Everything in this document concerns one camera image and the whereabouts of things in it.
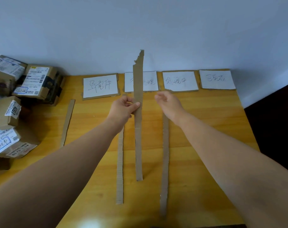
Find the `stack of packages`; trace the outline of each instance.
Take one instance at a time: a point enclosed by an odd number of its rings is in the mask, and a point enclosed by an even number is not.
[[[10,168],[10,158],[23,157],[40,143],[19,118],[25,110],[22,104],[55,106],[63,84],[55,67],[27,65],[0,56],[0,173]]]

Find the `hand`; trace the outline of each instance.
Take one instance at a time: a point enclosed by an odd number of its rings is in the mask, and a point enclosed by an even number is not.
[[[179,120],[186,113],[179,99],[168,91],[160,91],[155,95],[155,100],[161,107],[163,113],[179,126]]]
[[[128,119],[131,118],[131,114],[139,107],[139,102],[133,104],[133,98],[123,95],[112,103],[107,119],[118,126],[119,133]]]

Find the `wood grain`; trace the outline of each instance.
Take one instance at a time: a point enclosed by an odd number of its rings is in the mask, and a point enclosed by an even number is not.
[[[198,72],[195,73],[200,86]],[[158,72],[157,75],[163,90],[162,73]],[[86,76],[67,77],[57,106],[33,107],[28,123],[42,143],[25,157],[15,160],[11,169],[0,176],[0,184],[59,148],[70,99],[76,101],[65,144],[80,137],[106,118],[111,103],[119,96],[82,101],[82,78],[84,77]],[[123,74],[119,74],[118,84],[123,92]],[[165,220],[159,217],[163,156],[162,111],[155,102],[154,95],[154,92],[143,94],[143,181],[137,182],[135,179],[135,127],[134,119],[130,119],[124,127],[124,204],[116,205],[118,148],[118,136],[116,136],[87,186],[59,223],[59,228],[150,226],[176,228],[243,223],[182,130],[172,122],[169,123],[167,216]],[[235,90],[210,91],[199,87],[198,92],[175,93],[175,95],[191,114],[258,149]]]

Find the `person's left arm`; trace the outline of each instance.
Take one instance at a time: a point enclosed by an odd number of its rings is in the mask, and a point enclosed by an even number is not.
[[[56,227],[140,103],[123,96],[107,119],[0,186],[0,227]]]

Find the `person's right arm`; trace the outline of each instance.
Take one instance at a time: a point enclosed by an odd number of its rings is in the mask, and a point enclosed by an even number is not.
[[[155,99],[183,130],[248,227],[288,227],[287,169],[187,113],[173,94],[158,92]]]

